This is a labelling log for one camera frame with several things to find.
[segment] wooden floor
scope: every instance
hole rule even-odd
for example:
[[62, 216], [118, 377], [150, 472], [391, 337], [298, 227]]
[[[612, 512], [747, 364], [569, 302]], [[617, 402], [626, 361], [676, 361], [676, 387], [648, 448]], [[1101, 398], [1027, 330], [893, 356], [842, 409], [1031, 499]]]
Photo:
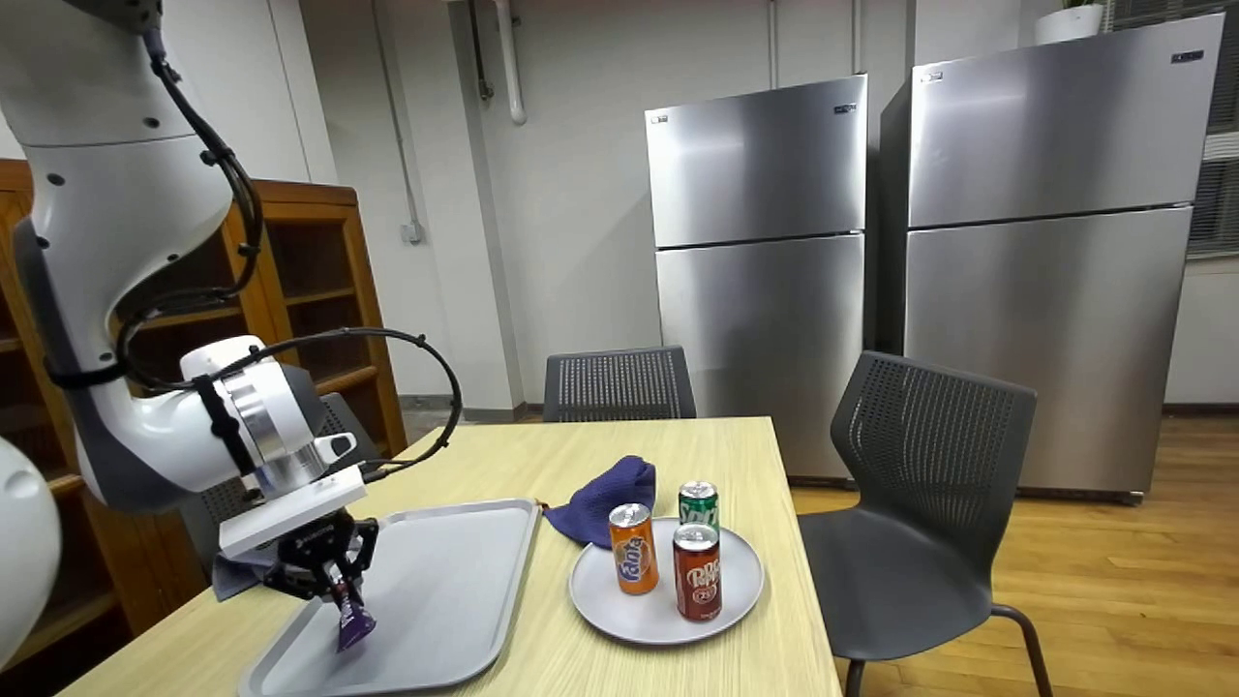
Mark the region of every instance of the wooden floor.
[[[796, 489], [796, 512], [848, 502]], [[1061, 697], [1239, 693], [1239, 417], [1167, 417], [1137, 507], [1013, 502], [995, 600], [1035, 614]], [[1035, 676], [1018, 626], [991, 618], [953, 648], [866, 664], [862, 693], [1005, 697], [1035, 693]]]

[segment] refrigerator door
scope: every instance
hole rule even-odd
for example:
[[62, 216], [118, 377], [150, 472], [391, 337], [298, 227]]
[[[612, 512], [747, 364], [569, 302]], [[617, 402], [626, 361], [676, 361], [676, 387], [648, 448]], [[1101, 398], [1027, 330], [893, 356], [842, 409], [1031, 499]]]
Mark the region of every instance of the refrigerator door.
[[866, 78], [648, 113], [660, 247], [862, 227]]
[[1036, 391], [1022, 489], [1149, 489], [1190, 216], [907, 237], [907, 356]]
[[907, 226], [1193, 200], [1221, 31], [1200, 14], [916, 65]]
[[843, 477], [829, 417], [858, 356], [862, 237], [660, 250], [697, 415], [771, 415], [789, 477]]

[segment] soda can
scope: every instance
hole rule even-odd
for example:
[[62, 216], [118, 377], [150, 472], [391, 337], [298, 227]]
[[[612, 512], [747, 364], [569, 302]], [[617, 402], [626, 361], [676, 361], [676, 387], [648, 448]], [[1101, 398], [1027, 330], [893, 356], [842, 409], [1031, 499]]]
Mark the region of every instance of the soda can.
[[660, 584], [653, 522], [644, 502], [620, 502], [607, 516], [620, 587], [644, 595]]
[[693, 622], [709, 622], [723, 608], [720, 533], [709, 522], [673, 529], [673, 600]]
[[685, 478], [676, 495], [676, 522], [709, 522], [720, 533], [720, 489], [709, 478]]

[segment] wooden table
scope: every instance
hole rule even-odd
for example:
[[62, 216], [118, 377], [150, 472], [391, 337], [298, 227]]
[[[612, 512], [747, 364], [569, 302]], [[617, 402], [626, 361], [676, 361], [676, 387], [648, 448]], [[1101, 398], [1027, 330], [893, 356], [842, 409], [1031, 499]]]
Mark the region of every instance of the wooden table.
[[[842, 693], [768, 417], [466, 427], [423, 467], [376, 485], [352, 516], [512, 495], [565, 502], [625, 451], [660, 467], [653, 516], [673, 516], [680, 478], [716, 478], [723, 526], [747, 538], [771, 571], [768, 595], [720, 639], [676, 651], [625, 648], [573, 611], [565, 584], [580, 551], [540, 522], [507, 655], [462, 693]], [[298, 608], [272, 587], [227, 602], [201, 591], [70, 693], [238, 693]]]

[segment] chair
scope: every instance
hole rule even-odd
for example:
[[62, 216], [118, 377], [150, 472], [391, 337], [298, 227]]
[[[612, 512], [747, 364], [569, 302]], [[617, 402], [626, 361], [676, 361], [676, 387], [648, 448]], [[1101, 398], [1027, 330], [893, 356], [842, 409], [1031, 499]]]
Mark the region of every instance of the chair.
[[546, 423], [697, 417], [676, 344], [546, 356]]
[[1035, 396], [862, 352], [833, 417], [854, 477], [853, 512], [800, 516], [800, 538], [848, 693], [862, 664], [941, 648], [989, 614], [1013, 618], [1053, 693], [1036, 626], [991, 600]]

